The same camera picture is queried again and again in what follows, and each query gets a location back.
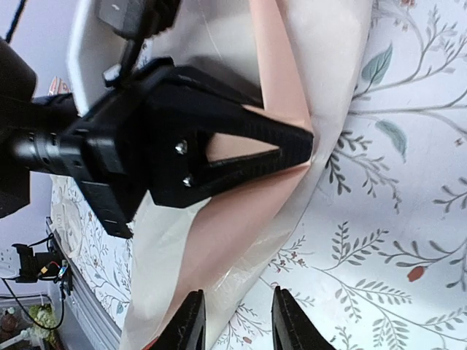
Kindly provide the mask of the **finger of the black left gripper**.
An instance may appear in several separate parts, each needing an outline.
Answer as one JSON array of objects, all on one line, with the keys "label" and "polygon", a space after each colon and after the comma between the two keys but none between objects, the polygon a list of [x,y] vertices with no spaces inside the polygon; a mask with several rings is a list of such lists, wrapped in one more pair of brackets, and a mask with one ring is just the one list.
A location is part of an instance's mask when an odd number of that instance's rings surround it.
[{"label": "finger of the black left gripper", "polygon": [[[207,158],[207,144],[216,133],[261,141],[273,146],[222,160]],[[170,125],[151,145],[148,190],[155,204],[187,208],[241,184],[306,162],[312,153],[311,132],[283,123],[247,123],[216,128]]]},{"label": "finger of the black left gripper", "polygon": [[313,135],[254,112],[262,104],[192,66],[174,67],[147,99],[163,135],[190,132],[241,136],[275,146],[311,146]]}]

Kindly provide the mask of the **peach wrapping paper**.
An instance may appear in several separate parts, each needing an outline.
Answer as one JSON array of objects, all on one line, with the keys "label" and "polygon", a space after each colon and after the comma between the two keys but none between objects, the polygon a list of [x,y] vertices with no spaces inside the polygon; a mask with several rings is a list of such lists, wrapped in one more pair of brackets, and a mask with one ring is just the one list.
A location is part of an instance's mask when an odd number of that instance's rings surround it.
[{"label": "peach wrapping paper", "polygon": [[270,117],[315,134],[312,159],[187,209],[145,197],[131,240],[108,236],[77,186],[55,187],[80,243],[74,264],[117,325],[96,349],[142,349],[186,294],[207,299],[213,346],[269,259],[304,213],[350,106],[371,17],[370,1],[184,1],[145,58],[171,56],[262,96]]}]

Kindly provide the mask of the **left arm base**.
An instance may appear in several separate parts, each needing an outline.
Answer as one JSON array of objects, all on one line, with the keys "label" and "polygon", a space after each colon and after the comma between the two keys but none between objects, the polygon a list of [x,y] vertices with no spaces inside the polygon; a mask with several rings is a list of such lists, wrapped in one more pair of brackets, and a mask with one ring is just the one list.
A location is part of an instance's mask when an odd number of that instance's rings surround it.
[{"label": "left arm base", "polygon": [[17,283],[51,281],[59,284],[64,298],[70,296],[73,291],[72,270],[52,233],[33,244],[13,244],[12,250],[19,266],[15,270],[16,275],[8,279]]}]

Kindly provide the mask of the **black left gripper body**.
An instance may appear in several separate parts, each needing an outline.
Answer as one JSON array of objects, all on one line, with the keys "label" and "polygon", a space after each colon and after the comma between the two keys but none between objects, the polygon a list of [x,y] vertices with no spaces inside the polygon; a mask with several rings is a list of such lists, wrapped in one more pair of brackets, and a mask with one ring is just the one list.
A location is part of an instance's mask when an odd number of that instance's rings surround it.
[{"label": "black left gripper body", "polygon": [[149,129],[143,104],[173,66],[150,61],[84,116],[70,93],[34,97],[36,74],[1,43],[1,215],[30,204],[33,172],[71,177],[106,232],[129,239],[129,222],[147,192]]}]

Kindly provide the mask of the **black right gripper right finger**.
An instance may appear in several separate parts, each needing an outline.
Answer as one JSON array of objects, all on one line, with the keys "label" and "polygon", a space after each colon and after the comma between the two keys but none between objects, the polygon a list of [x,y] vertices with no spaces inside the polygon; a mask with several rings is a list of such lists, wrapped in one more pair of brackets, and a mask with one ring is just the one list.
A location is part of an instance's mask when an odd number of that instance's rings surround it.
[{"label": "black right gripper right finger", "polygon": [[319,333],[288,289],[275,287],[271,307],[274,349],[334,350]]}]

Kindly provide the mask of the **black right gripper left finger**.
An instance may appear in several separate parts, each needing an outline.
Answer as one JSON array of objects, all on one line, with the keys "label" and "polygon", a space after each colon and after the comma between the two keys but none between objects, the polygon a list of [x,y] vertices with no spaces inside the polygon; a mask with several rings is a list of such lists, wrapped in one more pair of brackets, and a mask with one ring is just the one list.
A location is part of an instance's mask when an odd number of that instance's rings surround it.
[{"label": "black right gripper left finger", "polygon": [[204,291],[189,292],[162,333],[149,344],[149,350],[204,350]]}]

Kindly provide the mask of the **cream ribbon bow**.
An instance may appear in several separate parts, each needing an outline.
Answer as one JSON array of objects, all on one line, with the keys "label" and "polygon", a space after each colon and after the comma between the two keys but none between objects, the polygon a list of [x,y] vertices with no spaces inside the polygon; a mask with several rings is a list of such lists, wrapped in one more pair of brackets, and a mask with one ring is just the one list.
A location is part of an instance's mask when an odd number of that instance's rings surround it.
[{"label": "cream ribbon bow", "polygon": [[75,181],[51,176],[53,183],[51,220],[61,246],[70,259],[90,257],[96,218]]}]

